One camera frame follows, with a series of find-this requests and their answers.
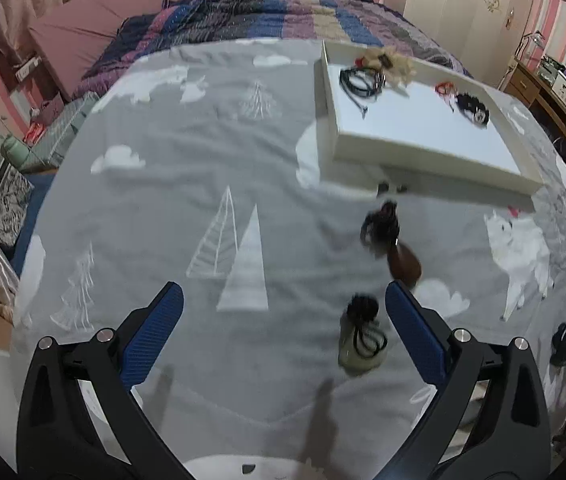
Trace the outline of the cream organza scrunchie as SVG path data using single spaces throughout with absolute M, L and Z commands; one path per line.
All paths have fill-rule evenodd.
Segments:
M 415 70 L 409 56 L 394 47 L 370 47 L 356 59 L 356 66 L 379 74 L 383 85 L 391 88 L 407 87 L 414 79 Z

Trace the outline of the black claw hair clip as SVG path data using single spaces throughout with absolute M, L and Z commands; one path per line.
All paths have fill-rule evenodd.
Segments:
M 566 323 L 560 323 L 552 336 L 552 356 L 550 363 L 556 367 L 566 366 Z

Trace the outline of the brown oval hair clip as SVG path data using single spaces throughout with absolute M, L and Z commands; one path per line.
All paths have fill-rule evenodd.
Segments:
M 387 252 L 389 271 L 396 281 L 400 281 L 409 289 L 415 287 L 422 276 L 420 260 L 407 244 L 397 240 Z

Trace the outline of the grey printed bed sheet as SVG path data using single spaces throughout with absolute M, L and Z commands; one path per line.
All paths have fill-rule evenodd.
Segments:
M 420 260 L 415 296 L 452 327 L 524 337 L 553 428 L 566 419 L 566 165 L 511 96 L 489 88 L 524 135 L 533 195 L 332 159 L 322 42 L 247 39 L 136 61 L 95 104 L 36 218 L 12 337 L 16 388 L 39 340 L 115 327 L 169 282 L 182 318 L 138 386 L 172 452 L 213 477 L 254 458 L 286 479 L 369 479 L 435 390 L 386 315 L 384 362 L 338 364 L 350 298 L 382 298 L 387 259 L 363 243 L 391 200 Z

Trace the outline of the white shallow tray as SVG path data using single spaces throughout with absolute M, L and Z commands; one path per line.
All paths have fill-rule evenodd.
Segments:
M 363 101 L 368 110 L 361 112 L 341 88 L 339 74 L 363 53 L 357 44 L 323 42 L 327 153 L 332 159 L 426 172 L 529 196 L 543 185 L 524 135 L 489 88 L 453 70 L 414 58 L 413 81 Z M 488 124 L 474 124 L 456 104 L 438 96 L 435 86 L 442 82 L 484 103 Z

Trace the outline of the wooden desk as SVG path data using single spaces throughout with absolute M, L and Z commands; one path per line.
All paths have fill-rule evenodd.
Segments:
M 560 98 L 536 74 L 519 63 L 506 78 L 504 92 L 528 108 L 566 162 L 566 105 Z

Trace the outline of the pink headboard cushion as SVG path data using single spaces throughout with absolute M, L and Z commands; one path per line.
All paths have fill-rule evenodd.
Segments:
M 70 98 L 127 18 L 157 13 L 164 0 L 70 0 L 28 26 L 60 93 Z

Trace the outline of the white wardrobe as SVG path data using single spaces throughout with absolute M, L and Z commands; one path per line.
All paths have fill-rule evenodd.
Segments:
M 406 0 L 404 16 L 496 88 L 524 33 L 532 0 Z

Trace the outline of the striped purple blue quilt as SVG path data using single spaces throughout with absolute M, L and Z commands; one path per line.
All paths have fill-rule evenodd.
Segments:
M 74 99 L 99 96 L 139 58 L 181 44 L 257 38 L 347 41 L 469 71 L 399 12 L 374 0 L 164 0 L 156 14 L 127 18 L 82 75 Z

